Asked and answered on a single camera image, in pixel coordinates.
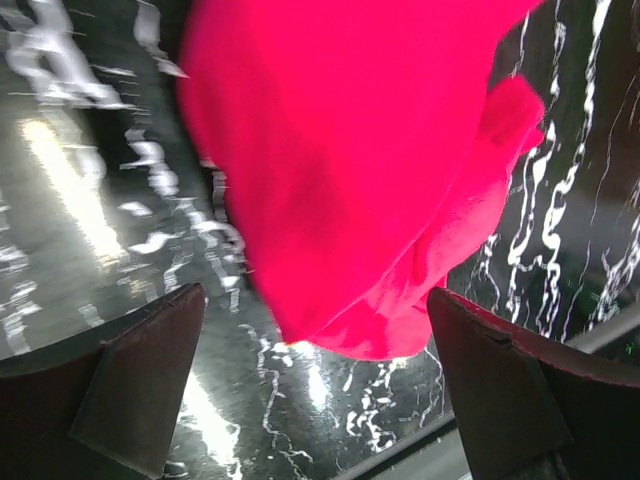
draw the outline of black marble surface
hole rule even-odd
[[[437,354],[364,363],[279,341],[175,107],[189,2],[152,3],[0,0],[0,358],[201,282],[171,458],[194,479],[334,478],[449,411]],[[450,283],[561,341],[637,300],[632,7],[549,1],[496,56],[495,79],[521,71],[545,99],[547,141]]]

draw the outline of pink cloth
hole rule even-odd
[[[201,156],[284,340],[420,352],[426,294],[494,231],[543,105],[487,94],[500,38],[540,0],[200,0],[179,83]]]

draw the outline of pink fabric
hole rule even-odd
[[[543,106],[487,95],[500,38],[540,0],[200,0],[179,83],[253,280],[288,343],[410,356],[425,297],[494,231]]]

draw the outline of glossy black countertop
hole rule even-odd
[[[450,284],[557,340],[637,298],[632,4],[547,2],[496,56],[496,79],[521,71],[545,99],[547,140]],[[437,353],[364,363],[280,342],[175,108],[188,6],[0,0],[0,358],[201,282],[171,458],[194,479],[334,478],[450,411]]]

